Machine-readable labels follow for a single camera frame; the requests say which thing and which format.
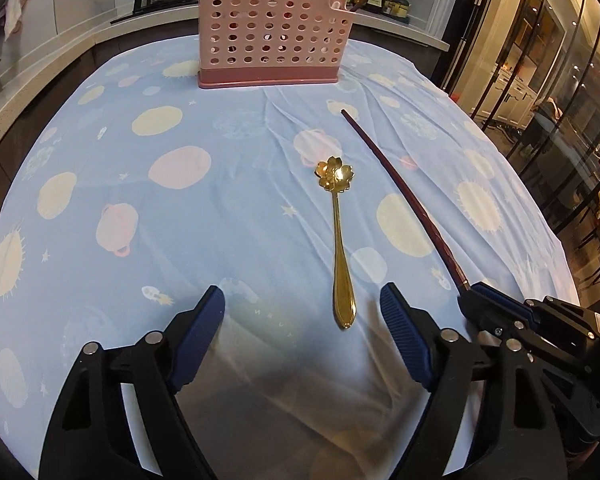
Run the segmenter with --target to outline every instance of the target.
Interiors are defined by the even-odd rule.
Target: blue tablecloth
[[[387,478],[427,394],[382,321],[379,289],[397,283],[440,326],[466,334],[465,321],[440,257],[340,109],[471,282],[577,302],[562,247],[496,147],[409,61],[349,41],[337,84],[205,91],[197,57],[188,37],[111,59],[20,168],[0,215],[0,436],[36,474],[82,345],[132,344],[216,284],[226,318],[178,401],[219,479]],[[346,332],[331,307],[331,198],[314,175],[330,155],[355,171],[340,196],[359,307]]]

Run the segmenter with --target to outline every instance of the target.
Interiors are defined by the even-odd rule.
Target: kitchen counter
[[[195,20],[198,18],[198,6],[183,6],[176,9],[157,11],[111,25],[110,20],[114,19],[119,13],[124,14],[120,10],[102,14],[103,23],[97,24],[80,36],[73,38],[71,36],[67,37],[66,34],[57,36],[54,38],[55,45],[58,46],[55,50],[8,81],[0,93],[0,140],[33,99],[59,73],[89,49],[133,32],[168,23]],[[360,11],[356,13],[354,24],[367,30],[387,33],[399,39],[404,38],[410,43],[433,47],[433,49],[442,52],[449,49],[448,44],[417,28],[370,12]]]

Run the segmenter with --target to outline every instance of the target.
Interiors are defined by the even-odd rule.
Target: metal screw
[[[520,341],[518,341],[517,339],[507,339],[507,342],[505,344],[507,345],[507,348],[512,352],[518,352],[522,350],[522,343],[520,343]]]
[[[458,332],[456,332],[455,330],[452,330],[450,328],[443,329],[442,332],[440,332],[440,336],[442,337],[442,339],[444,339],[448,343],[453,343],[454,341],[458,341],[458,339],[460,338],[460,336],[458,335]]]
[[[87,355],[95,354],[98,351],[98,343],[87,343],[82,347],[82,351]]]
[[[144,336],[144,340],[150,345],[158,344],[162,341],[162,332],[149,332],[146,336]]]

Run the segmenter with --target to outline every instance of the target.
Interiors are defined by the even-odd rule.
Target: spoon
[[[333,271],[333,312],[336,322],[342,329],[350,328],[356,317],[356,298],[347,266],[347,258],[342,244],[340,228],[340,207],[338,193],[349,189],[353,178],[351,166],[343,166],[339,156],[330,156],[327,162],[318,162],[315,174],[320,178],[318,184],[331,193],[333,203],[333,225],[335,231],[335,263]]]

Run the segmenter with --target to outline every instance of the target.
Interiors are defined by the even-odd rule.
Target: utensil holder
[[[200,0],[200,88],[335,83],[346,0]]]

